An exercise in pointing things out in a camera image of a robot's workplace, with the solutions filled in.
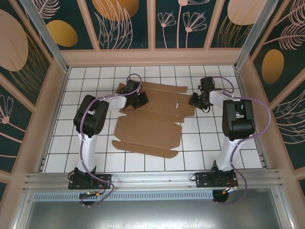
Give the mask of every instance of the cardboard sheet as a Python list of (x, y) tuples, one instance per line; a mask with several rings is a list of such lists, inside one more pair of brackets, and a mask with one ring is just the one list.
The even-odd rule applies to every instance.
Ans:
[(190, 106), (190, 95), (180, 94), (187, 87), (142, 83), (149, 102), (136, 110), (121, 109), (127, 114), (118, 119), (114, 135), (120, 141), (112, 141), (115, 148), (152, 156), (172, 158), (180, 145), (182, 128), (176, 123), (193, 116), (195, 107)]

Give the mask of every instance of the enclosure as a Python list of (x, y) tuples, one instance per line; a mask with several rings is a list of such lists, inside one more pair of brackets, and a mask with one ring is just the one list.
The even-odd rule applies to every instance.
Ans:
[[(304, 0), (2, 0), (1, 228), (304, 228), (304, 15)], [(241, 202), (217, 205), (215, 188), (191, 179), (223, 147), (223, 111), (212, 106), (177, 122), (173, 158), (117, 149), (124, 114), (108, 112), (95, 163), (115, 190), (81, 207), (84, 191), (67, 178), (80, 151), (74, 116), (86, 95), (113, 94), (132, 73), (187, 95), (204, 77), (222, 90), (229, 80), (233, 96), (269, 107), (267, 131), (237, 152), (247, 184), (238, 174), (228, 202), (247, 188)], [(253, 108), (259, 133), (268, 115)]]

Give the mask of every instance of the purple cable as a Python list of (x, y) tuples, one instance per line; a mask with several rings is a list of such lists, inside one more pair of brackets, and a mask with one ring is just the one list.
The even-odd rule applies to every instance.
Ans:
[(270, 126), (270, 124), (271, 124), (271, 111), (270, 111), (269, 107), (268, 107), (266, 104), (264, 104), (262, 101), (260, 101), (260, 100), (258, 100), (258, 99), (247, 98), (247, 97), (234, 97), (234, 96), (229, 95), (229, 94), (227, 94), (227, 93), (225, 93), (225, 92), (222, 92), (222, 94), (224, 94), (224, 95), (226, 95), (226, 96), (229, 96), (229, 97), (232, 97), (232, 98), (234, 98), (234, 99), (243, 99), (243, 100), (246, 100), (246, 99), (247, 99), (247, 100), (251, 100), (251, 101), (257, 102), (257, 103), (261, 104), (261, 105), (266, 109), (266, 111), (267, 111), (267, 113), (268, 113), (268, 122), (267, 122), (266, 127), (265, 127), (261, 132), (255, 134), (255, 135), (252, 135), (251, 137), (248, 137), (248, 138), (245, 138), (245, 139), (240, 140), (240, 141), (236, 144), (236, 146), (234, 147), (234, 149), (233, 149), (233, 151), (232, 151), (232, 153), (231, 153), (230, 164), (231, 164), (232, 168), (234, 169), (234, 171), (235, 171), (236, 173), (238, 173), (238, 174), (242, 177), (242, 179), (244, 180), (244, 194), (243, 194), (243, 196), (242, 196), (240, 199), (238, 199), (237, 201), (233, 201), (233, 202), (231, 202), (231, 203), (220, 203), (220, 204), (223, 204), (223, 205), (230, 205), (230, 204), (236, 204), (236, 203), (240, 202), (240, 201), (245, 197), (245, 195), (246, 195), (246, 193), (247, 193), (247, 189), (248, 189), (248, 184), (247, 184), (246, 178), (245, 178), (244, 175), (243, 175), (237, 168), (235, 168), (234, 165), (233, 165), (233, 156), (234, 156), (234, 154), (235, 154), (235, 152), (236, 152), (238, 146), (239, 146), (242, 142), (244, 142), (244, 141), (246, 141), (246, 140), (249, 140), (249, 139), (252, 139), (252, 138), (255, 138), (255, 137), (258, 137), (258, 136), (264, 134), (264, 133), (267, 131), (267, 129), (269, 128), (269, 126)]
[(96, 180), (98, 180), (98, 181), (100, 181), (100, 182), (102, 182), (102, 183), (105, 183), (105, 184), (107, 184), (107, 185), (111, 185), (111, 186), (112, 186), (111, 191), (110, 191), (106, 196), (104, 196), (101, 200), (96, 201), (96, 202), (94, 202), (94, 203), (91, 204), (91, 205), (84, 205), (83, 200), (86, 198), (86, 196), (84, 196), (83, 198), (81, 198), (81, 204), (82, 204), (83, 207), (84, 207), (84, 206), (87, 206), (88, 208), (90, 208), (90, 207), (94, 207), (94, 206), (96, 206), (96, 205), (102, 203), (102, 202), (103, 202), (103, 201), (113, 192), (113, 190), (114, 190), (114, 188), (115, 188), (113, 183), (108, 182), (108, 181), (106, 181), (106, 180), (102, 180), (102, 179), (98, 178), (97, 176), (95, 176), (94, 174), (92, 174), (92, 173), (87, 169), (87, 167), (86, 167), (86, 165), (85, 165), (85, 163), (84, 163), (84, 159), (83, 159), (83, 157), (82, 157), (82, 147), (83, 147), (83, 144), (84, 144), (85, 136), (84, 136), (84, 133), (83, 133), (83, 131), (82, 131), (82, 126), (83, 126), (83, 124), (84, 124), (85, 117), (86, 117), (86, 115), (87, 115), (87, 113), (88, 113), (90, 107), (91, 107), (96, 101), (98, 101), (98, 100), (110, 99), (110, 98), (116, 97), (116, 96), (118, 96), (118, 95), (119, 95), (119, 96), (122, 96), (122, 95), (123, 95), (123, 96), (127, 96), (127, 95), (130, 95), (130, 94), (133, 94), (133, 93), (137, 92), (138, 90), (141, 90), (142, 78), (141, 78), (141, 76), (140, 76), (139, 74), (136, 74), (136, 73), (130, 74), (130, 75), (127, 77), (127, 81), (130, 79), (130, 76), (132, 76), (132, 75), (137, 75), (137, 76), (140, 78), (140, 84), (139, 84), (139, 86), (137, 87), (137, 89), (135, 89), (133, 92), (126, 93), (126, 94), (111, 94), (111, 95), (107, 95), (107, 96), (104, 96), (104, 97), (95, 98), (94, 100), (91, 101), (91, 103), (89, 104), (89, 106), (86, 108), (86, 110), (85, 110), (85, 112), (84, 112), (84, 114), (83, 114), (83, 116), (82, 116), (82, 118), (81, 118), (81, 125), (80, 125), (81, 138), (82, 138), (82, 140), (81, 140), (81, 147), (80, 147), (81, 164), (82, 164), (82, 166), (84, 167), (84, 169), (86, 170), (86, 172), (87, 172), (91, 177), (93, 177), (94, 179), (96, 179)]
[(232, 87), (232, 91), (231, 91), (231, 92), (228, 91), (228, 90), (226, 90), (226, 89), (222, 89), (222, 91), (225, 91), (225, 92), (227, 92), (227, 93), (233, 93), (233, 92), (234, 92), (234, 85), (233, 85), (233, 83), (232, 83), (231, 81), (229, 81), (227, 78), (223, 78), (222, 76), (213, 76), (213, 78), (219, 78), (219, 79), (226, 80), (226, 81), (231, 85), (231, 87)]

